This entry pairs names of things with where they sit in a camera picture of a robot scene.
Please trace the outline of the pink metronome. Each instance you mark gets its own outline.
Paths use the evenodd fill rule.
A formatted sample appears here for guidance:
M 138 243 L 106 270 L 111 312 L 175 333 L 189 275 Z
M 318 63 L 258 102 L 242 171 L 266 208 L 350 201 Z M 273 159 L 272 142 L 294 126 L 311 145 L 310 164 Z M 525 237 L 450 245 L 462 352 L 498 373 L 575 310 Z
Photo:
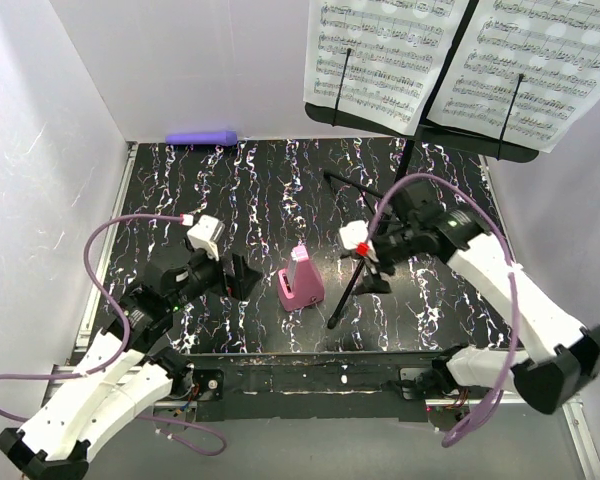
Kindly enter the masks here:
M 277 292 L 287 312 L 314 306 L 324 300 L 323 280 L 305 245 L 295 246 L 286 267 L 277 272 Z

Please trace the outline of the white sheet music page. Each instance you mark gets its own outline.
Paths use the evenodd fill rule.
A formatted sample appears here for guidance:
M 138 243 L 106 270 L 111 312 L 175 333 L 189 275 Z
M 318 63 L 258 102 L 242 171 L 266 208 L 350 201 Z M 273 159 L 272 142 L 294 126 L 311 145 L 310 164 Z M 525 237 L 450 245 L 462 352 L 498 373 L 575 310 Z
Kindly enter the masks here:
M 307 104 L 416 131 L 468 8 L 465 1 L 312 1 Z
M 600 1 L 481 1 L 429 111 L 549 153 L 600 100 Z

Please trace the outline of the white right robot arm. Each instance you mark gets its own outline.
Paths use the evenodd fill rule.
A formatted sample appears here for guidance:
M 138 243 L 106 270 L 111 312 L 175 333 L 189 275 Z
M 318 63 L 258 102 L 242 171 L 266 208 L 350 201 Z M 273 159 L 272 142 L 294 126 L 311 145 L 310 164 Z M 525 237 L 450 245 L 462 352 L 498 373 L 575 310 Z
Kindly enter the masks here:
M 375 272 L 426 253 L 438 258 L 473 288 L 509 325 L 507 351 L 454 347 L 432 364 L 434 389 L 455 397 L 466 387 L 519 395 L 538 412 L 551 414 L 600 374 L 600 325 L 585 326 L 551 300 L 514 262 L 506 239 L 468 196 L 445 208 L 430 187 L 444 180 L 408 175 L 381 198 L 371 221 L 342 227 L 342 246 L 366 258 Z M 389 212 L 398 229 L 378 232 Z

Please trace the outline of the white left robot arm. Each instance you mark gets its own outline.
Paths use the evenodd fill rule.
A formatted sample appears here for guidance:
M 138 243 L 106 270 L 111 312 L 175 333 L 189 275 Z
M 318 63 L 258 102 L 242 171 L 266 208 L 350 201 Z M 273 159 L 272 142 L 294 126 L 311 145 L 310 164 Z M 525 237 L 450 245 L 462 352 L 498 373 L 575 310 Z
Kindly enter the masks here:
M 29 479 L 81 479 L 99 450 L 155 402 L 195 400 L 208 381 L 221 381 L 220 372 L 200 376 L 174 349 L 153 347 L 174 314 L 203 294 L 248 298 L 261 272 L 241 255 L 233 255 L 232 267 L 226 272 L 202 250 L 149 262 L 118 302 L 128 323 L 102 328 L 74 378 L 21 426 L 0 433 L 0 451 Z

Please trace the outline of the purple cylindrical case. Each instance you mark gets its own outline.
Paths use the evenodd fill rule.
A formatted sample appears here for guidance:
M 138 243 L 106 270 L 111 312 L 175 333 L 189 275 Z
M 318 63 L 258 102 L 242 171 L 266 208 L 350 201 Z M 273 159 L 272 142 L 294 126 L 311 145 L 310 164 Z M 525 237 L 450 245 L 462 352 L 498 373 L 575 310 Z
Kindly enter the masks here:
M 165 142 L 170 145 L 234 146 L 238 142 L 238 136 L 237 133 L 232 130 L 179 133 L 167 135 L 165 137 Z

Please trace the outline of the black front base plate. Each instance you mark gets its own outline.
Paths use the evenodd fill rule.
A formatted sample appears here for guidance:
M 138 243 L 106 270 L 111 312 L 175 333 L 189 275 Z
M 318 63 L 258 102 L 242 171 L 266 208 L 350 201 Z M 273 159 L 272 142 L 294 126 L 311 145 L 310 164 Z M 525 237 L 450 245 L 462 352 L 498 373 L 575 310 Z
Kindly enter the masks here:
M 219 399 L 197 407 L 200 421 L 261 419 L 427 420 L 425 400 L 392 382 L 431 367 L 435 352 L 200 354 L 197 370 L 223 374 Z

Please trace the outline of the aluminium left side rail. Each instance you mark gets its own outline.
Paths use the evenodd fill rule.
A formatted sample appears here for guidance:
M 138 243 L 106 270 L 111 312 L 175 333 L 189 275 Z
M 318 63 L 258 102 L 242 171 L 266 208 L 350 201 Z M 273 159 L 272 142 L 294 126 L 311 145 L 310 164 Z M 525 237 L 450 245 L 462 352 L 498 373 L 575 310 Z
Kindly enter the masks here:
M 112 208 L 111 217 L 118 217 L 123 209 L 124 201 L 128 192 L 129 183 L 131 181 L 131 174 L 134 169 L 136 156 L 138 150 L 137 142 L 129 142 L 128 150 L 127 150 L 127 158 L 125 163 L 125 168 L 123 170 L 123 174 L 121 177 L 121 181 L 119 184 L 119 188 L 116 194 L 115 202 Z M 108 227 L 103 236 L 103 244 L 101 254 L 98 259 L 98 263 L 96 264 L 95 274 L 97 279 L 103 283 L 106 275 L 107 269 L 109 265 L 109 260 L 111 256 L 111 252 L 113 249 L 113 245 L 115 242 L 117 234 L 116 227 Z M 97 289 L 96 286 L 92 286 L 89 292 L 89 296 L 87 299 L 86 307 L 79 325 L 79 329 L 76 335 L 76 340 L 74 344 L 75 352 L 84 352 L 89 344 L 89 339 L 91 336 L 91 332 L 94 327 L 94 322 L 96 318 L 96 314 L 98 311 L 98 305 L 100 302 L 101 293 Z

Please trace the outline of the aluminium rail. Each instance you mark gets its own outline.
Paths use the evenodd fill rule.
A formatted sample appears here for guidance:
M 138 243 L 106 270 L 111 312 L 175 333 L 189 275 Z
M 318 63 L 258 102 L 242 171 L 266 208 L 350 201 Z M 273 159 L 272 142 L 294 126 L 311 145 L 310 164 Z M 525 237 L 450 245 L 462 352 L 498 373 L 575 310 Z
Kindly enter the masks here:
M 102 379 L 111 370 L 110 367 L 96 369 L 93 368 L 76 368 L 71 373 L 55 372 L 53 379 L 48 382 L 48 387 L 55 390 L 64 385 L 71 385 L 79 389 L 92 389 L 96 387 Z
M 131 174 L 134 169 L 136 156 L 138 150 L 137 142 L 129 142 L 128 150 L 127 150 L 127 158 L 125 163 L 125 168 L 123 170 L 123 174 L 121 177 L 121 181 L 119 184 L 119 188 L 116 194 L 115 202 L 112 208 L 111 217 L 118 217 L 123 209 L 124 201 L 128 192 L 129 183 L 131 181 Z M 113 245 L 115 242 L 117 234 L 116 227 L 108 227 L 103 236 L 103 244 L 101 254 L 98 259 L 98 263 L 96 264 L 95 274 L 97 279 L 103 283 L 106 275 L 107 269 L 109 265 L 109 260 L 111 256 L 111 252 L 113 249 Z M 74 344 L 75 352 L 84 352 L 89 344 L 89 339 L 91 336 L 91 332 L 94 327 L 94 322 L 96 318 L 96 314 L 98 311 L 98 305 L 100 302 L 101 293 L 97 289 L 96 286 L 92 286 L 89 292 L 89 296 L 87 299 L 86 307 L 79 325 L 79 329 L 76 335 L 76 340 Z

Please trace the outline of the aluminium front rail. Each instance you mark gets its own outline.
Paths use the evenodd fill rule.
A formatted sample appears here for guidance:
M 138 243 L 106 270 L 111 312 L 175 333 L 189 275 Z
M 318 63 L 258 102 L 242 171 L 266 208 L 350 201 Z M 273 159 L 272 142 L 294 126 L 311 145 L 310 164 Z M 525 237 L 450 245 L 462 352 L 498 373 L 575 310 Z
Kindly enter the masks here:
M 48 382 L 48 387 L 55 390 L 64 385 L 71 385 L 79 389 L 92 389 L 96 387 L 102 379 L 111 370 L 110 367 L 96 369 L 93 368 L 76 368 L 71 373 L 55 372 L 53 379 Z

